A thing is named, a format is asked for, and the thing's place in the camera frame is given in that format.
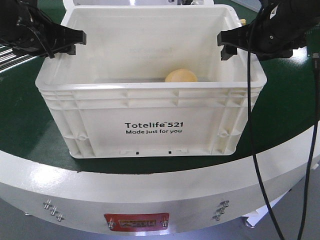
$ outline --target metal bolt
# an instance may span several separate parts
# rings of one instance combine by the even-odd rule
[[[62,220],[64,220],[64,218],[63,218],[63,214],[62,213],[60,213],[57,217],[56,217],[56,220],[60,223]]]
[[[165,220],[165,221],[161,221],[160,223],[161,223],[161,226],[162,226],[163,228],[167,228],[169,222],[168,222],[167,220]]]
[[[112,221],[112,218],[110,219],[110,221],[107,222],[108,227],[110,230],[114,229],[116,223]]]
[[[53,206],[53,208],[52,208],[51,211],[50,211],[50,215],[51,215],[51,216],[54,216],[54,215],[57,214],[57,213],[58,213],[57,207],[56,207],[56,206]]]
[[[225,213],[225,208],[224,207],[220,207],[216,212],[218,214],[224,214]]]
[[[221,216],[220,214],[217,214],[217,215],[213,216],[212,218],[215,219],[216,221],[220,221],[221,220],[220,216]]]
[[[228,200],[223,201],[220,203],[220,205],[223,206],[224,208],[227,208],[227,207],[229,207],[229,201]]]
[[[51,203],[51,200],[48,199],[46,202],[43,203],[43,208],[44,209],[49,209],[50,207],[52,207],[52,205],[50,204]]]

